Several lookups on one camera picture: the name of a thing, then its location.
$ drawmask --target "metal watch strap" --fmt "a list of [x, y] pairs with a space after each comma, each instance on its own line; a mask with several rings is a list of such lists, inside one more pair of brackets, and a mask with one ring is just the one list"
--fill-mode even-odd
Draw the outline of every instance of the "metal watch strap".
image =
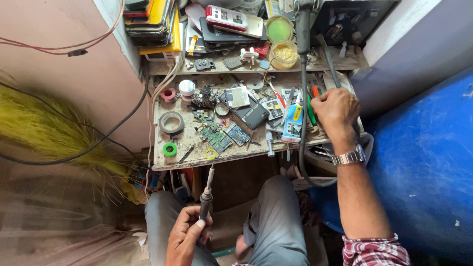
[[332, 158], [332, 162], [334, 165], [349, 164], [349, 163], [361, 162], [361, 161], [366, 160], [365, 153], [360, 144], [357, 145], [355, 151], [345, 153], [342, 155], [331, 154], [330, 157]]

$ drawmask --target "red and white phone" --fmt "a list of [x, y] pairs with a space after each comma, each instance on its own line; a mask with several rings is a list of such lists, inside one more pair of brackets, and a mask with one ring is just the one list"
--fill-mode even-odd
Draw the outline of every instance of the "red and white phone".
[[205, 8], [205, 18], [209, 24], [241, 31], [248, 29], [248, 18], [241, 12], [210, 5]]

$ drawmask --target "hand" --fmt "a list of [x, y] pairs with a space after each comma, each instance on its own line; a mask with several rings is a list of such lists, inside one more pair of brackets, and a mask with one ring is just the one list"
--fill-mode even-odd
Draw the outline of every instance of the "hand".
[[335, 154], [354, 151], [356, 133], [353, 124], [361, 111], [358, 98], [345, 88], [333, 88], [312, 99], [310, 105], [332, 141]]
[[[177, 217], [167, 245], [165, 266], [190, 266], [194, 257], [195, 243], [204, 227], [212, 225], [210, 213], [207, 221], [199, 220], [200, 206], [189, 206], [181, 210]], [[208, 234], [202, 234], [201, 243], [205, 244]]]

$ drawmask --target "black electrical tape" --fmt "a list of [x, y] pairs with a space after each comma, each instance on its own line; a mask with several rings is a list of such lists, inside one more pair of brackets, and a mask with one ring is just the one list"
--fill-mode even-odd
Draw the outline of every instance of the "black electrical tape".
[[[166, 123], [166, 121], [169, 119], [169, 118], [177, 118], [179, 119], [179, 126], [174, 129], [174, 130], [168, 130], [164, 127], [164, 124]], [[175, 136], [179, 133], [182, 132], [182, 130], [184, 130], [184, 119], [182, 118], [182, 116], [178, 113], [178, 112], [174, 112], [174, 111], [170, 111], [170, 112], [165, 112], [160, 118], [159, 118], [159, 127], [161, 128], [161, 130], [170, 135], [170, 136]]]

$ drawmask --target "gray pants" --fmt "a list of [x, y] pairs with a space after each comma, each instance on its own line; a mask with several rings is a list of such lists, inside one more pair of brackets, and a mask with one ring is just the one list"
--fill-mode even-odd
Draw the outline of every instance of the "gray pants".
[[[167, 239], [184, 205], [170, 192], [153, 193], [146, 203], [148, 247], [152, 266], [166, 260]], [[285, 176], [268, 179], [243, 226], [245, 244], [254, 246], [249, 264], [308, 266], [299, 205]], [[219, 265], [207, 249], [195, 248], [192, 266]]]

